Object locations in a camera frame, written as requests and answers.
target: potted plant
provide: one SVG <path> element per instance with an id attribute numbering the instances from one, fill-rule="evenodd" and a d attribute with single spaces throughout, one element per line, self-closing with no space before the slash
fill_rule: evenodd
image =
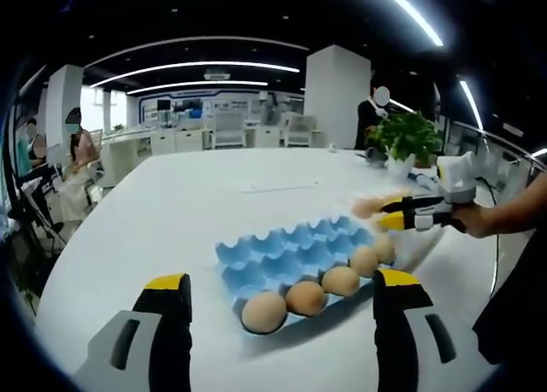
<path id="1" fill-rule="evenodd" d="M 421 112 L 390 114 L 369 133 L 368 139 L 386 150 L 387 170 L 397 178 L 407 178 L 415 163 L 428 166 L 439 143 L 433 123 Z"/>

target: green plant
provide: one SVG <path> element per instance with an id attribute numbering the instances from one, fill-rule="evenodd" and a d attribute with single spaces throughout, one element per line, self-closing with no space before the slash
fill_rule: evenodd
<path id="1" fill-rule="evenodd" d="M 415 154 L 416 160 L 429 162 L 429 155 L 439 143 L 433 123 L 427 121 L 421 112 L 390 114 L 368 135 L 386 149 L 393 158 L 406 160 Z"/>

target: cable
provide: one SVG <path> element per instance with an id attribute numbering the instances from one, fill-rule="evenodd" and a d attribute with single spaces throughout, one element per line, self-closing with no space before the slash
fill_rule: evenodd
<path id="1" fill-rule="evenodd" d="M 480 181 L 483 184 L 486 184 L 486 187 L 488 187 L 488 191 L 490 191 L 490 195 L 492 197 L 492 201 L 494 202 L 494 206 L 497 205 L 496 196 L 494 195 L 494 190 L 492 189 L 490 183 L 488 183 L 488 180 L 484 177 L 477 177 L 477 181 Z M 497 273 L 499 271 L 499 234 L 496 234 L 496 264 L 494 266 L 494 281 L 492 282 L 492 288 L 490 291 L 490 298 L 494 296 L 494 289 L 497 285 Z"/>

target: egg tray cup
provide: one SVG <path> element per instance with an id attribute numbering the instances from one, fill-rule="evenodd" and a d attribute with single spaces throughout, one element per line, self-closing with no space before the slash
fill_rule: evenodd
<path id="1" fill-rule="evenodd" d="M 317 225 L 298 224 L 294 230 L 272 230 L 265 238 L 256 235 L 241 237 L 230 247 L 216 244 L 221 277 L 232 299 L 232 310 L 241 322 L 245 303 L 263 291 L 274 291 L 284 299 L 289 288 L 301 281 L 321 284 L 325 272 L 335 266 L 349 266 L 350 257 L 363 245 L 372 246 L 374 235 L 349 217 L 321 219 Z M 379 267 L 389 268 L 385 264 Z M 371 278 L 359 277 L 360 290 L 372 283 Z M 355 296 L 343 297 L 326 293 L 321 314 L 332 304 Z M 303 319 L 312 319 L 287 312 L 280 331 Z"/>

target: white flower pot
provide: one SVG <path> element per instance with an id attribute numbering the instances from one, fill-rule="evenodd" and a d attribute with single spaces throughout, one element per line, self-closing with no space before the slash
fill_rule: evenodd
<path id="1" fill-rule="evenodd" d="M 396 178 L 398 181 L 404 181 L 412 171 L 415 162 L 415 155 L 410 155 L 405 161 L 394 159 L 389 155 L 387 159 L 387 172 L 392 178 Z"/>

